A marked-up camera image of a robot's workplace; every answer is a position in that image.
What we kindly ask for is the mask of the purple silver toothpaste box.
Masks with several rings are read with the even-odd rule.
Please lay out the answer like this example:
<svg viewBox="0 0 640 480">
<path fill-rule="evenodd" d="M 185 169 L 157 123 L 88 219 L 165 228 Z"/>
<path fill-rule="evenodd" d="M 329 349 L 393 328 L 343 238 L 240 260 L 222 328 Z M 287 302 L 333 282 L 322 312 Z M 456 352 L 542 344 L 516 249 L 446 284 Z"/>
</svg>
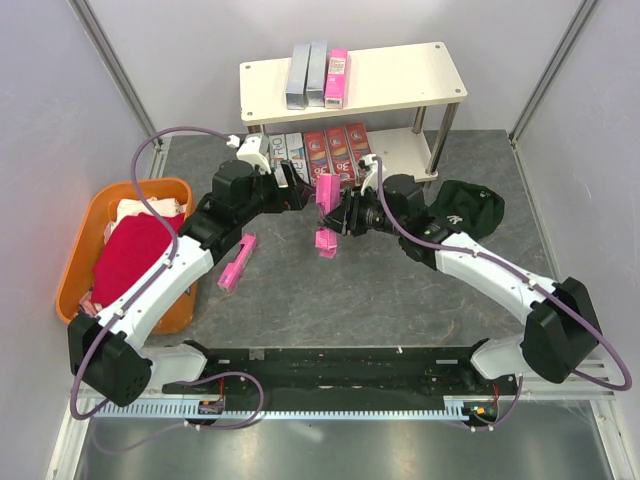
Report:
<svg viewBox="0 0 640 480">
<path fill-rule="evenodd" d="M 282 169 L 281 162 L 288 160 L 286 139 L 284 134 L 273 134 L 269 136 L 269 155 L 271 169 L 275 175 L 279 187 L 288 185 L 286 176 Z"/>
<path fill-rule="evenodd" d="M 313 185 L 309 173 L 305 145 L 301 133 L 288 133 L 285 135 L 287 147 L 287 159 L 292 163 L 298 176 L 308 185 Z"/>
</svg>

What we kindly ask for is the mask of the silver Protefix toothpaste box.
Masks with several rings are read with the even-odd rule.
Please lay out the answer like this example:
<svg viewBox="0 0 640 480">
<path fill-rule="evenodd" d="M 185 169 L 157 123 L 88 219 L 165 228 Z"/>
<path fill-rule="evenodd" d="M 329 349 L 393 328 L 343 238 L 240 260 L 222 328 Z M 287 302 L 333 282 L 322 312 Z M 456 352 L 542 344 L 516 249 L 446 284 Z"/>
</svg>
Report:
<svg viewBox="0 0 640 480">
<path fill-rule="evenodd" d="M 325 40 L 312 42 L 305 88 L 306 103 L 309 107 L 324 106 L 327 60 L 328 43 Z"/>
</svg>

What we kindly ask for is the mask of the silver red toothpaste box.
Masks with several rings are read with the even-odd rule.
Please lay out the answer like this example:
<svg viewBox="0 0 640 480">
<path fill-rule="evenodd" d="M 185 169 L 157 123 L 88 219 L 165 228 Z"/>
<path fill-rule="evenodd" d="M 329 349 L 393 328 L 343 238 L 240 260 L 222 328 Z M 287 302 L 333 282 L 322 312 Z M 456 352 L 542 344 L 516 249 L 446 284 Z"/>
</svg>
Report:
<svg viewBox="0 0 640 480">
<path fill-rule="evenodd" d="M 303 141 L 310 181 L 312 185 L 316 185 L 321 175 L 333 173 L 325 135 L 322 131 L 306 132 L 303 134 Z"/>
</svg>

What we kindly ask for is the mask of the red 3D toothpaste box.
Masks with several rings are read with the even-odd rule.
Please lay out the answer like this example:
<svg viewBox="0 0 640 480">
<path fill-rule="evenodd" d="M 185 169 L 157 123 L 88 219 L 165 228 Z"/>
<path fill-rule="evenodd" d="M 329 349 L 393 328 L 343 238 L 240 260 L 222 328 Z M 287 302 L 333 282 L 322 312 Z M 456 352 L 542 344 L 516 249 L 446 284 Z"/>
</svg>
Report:
<svg viewBox="0 0 640 480">
<path fill-rule="evenodd" d="M 332 168 L 340 178 L 341 187 L 353 187 L 356 184 L 357 174 L 344 128 L 333 127 L 326 129 L 325 135 Z"/>
<path fill-rule="evenodd" d="M 345 126 L 348 145 L 356 167 L 362 157 L 371 154 L 367 131 L 363 123 L 352 123 Z"/>
</svg>

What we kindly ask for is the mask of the silver toothpaste box small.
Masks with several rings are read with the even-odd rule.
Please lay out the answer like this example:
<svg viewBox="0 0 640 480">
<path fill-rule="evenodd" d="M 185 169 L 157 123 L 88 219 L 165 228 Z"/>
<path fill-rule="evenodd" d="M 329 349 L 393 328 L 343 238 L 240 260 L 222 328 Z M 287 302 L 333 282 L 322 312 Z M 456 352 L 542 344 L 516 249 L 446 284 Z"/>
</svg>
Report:
<svg viewBox="0 0 640 480">
<path fill-rule="evenodd" d="M 285 88 L 285 101 L 288 110 L 303 110 L 306 107 L 306 81 L 311 44 L 296 44 L 290 58 Z"/>
</svg>

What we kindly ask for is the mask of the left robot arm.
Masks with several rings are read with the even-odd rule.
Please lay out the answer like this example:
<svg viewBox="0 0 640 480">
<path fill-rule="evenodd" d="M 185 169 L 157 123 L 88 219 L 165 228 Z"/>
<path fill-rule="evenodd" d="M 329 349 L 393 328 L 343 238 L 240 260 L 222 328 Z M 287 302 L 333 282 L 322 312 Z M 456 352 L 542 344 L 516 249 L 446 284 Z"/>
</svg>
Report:
<svg viewBox="0 0 640 480">
<path fill-rule="evenodd" d="M 87 384 L 124 407 L 146 389 L 186 382 L 208 393 L 219 382 L 218 367 L 193 344 L 147 349 L 144 344 L 164 314 L 208 273 L 260 214 L 299 211 L 313 193 L 293 164 L 283 161 L 287 181 L 241 160 L 222 163 L 212 187 L 152 267 L 98 316 L 77 315 L 67 327 L 72 389 Z"/>
</svg>

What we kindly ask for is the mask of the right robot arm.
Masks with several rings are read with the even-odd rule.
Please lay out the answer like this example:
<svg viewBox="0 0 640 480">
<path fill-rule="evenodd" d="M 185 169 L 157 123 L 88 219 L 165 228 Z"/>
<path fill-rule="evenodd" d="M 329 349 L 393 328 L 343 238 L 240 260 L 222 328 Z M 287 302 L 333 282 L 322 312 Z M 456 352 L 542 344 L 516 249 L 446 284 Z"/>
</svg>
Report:
<svg viewBox="0 0 640 480">
<path fill-rule="evenodd" d="M 457 371 L 465 391 L 481 393 L 511 368 L 560 384 L 598 346 L 601 329 L 583 283 L 556 282 L 494 256 L 463 231 L 461 220 L 432 215 L 413 177 L 393 175 L 381 188 L 337 194 L 319 184 L 316 203 L 323 227 L 344 236 L 395 235 L 409 258 L 474 287 L 523 324 L 520 335 L 473 346 Z"/>
</svg>

